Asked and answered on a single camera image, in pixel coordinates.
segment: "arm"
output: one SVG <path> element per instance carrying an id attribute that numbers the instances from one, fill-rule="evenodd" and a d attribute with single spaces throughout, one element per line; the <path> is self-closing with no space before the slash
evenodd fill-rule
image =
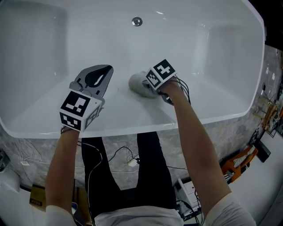
<path id="1" fill-rule="evenodd" d="M 174 103 L 187 169 L 207 216 L 231 190 L 224 180 L 213 144 L 183 91 L 174 82 L 164 84 L 161 91 Z"/>
<path id="2" fill-rule="evenodd" d="M 46 205 L 58 206 L 72 213 L 76 146 L 79 132 L 63 133 L 46 177 Z"/>

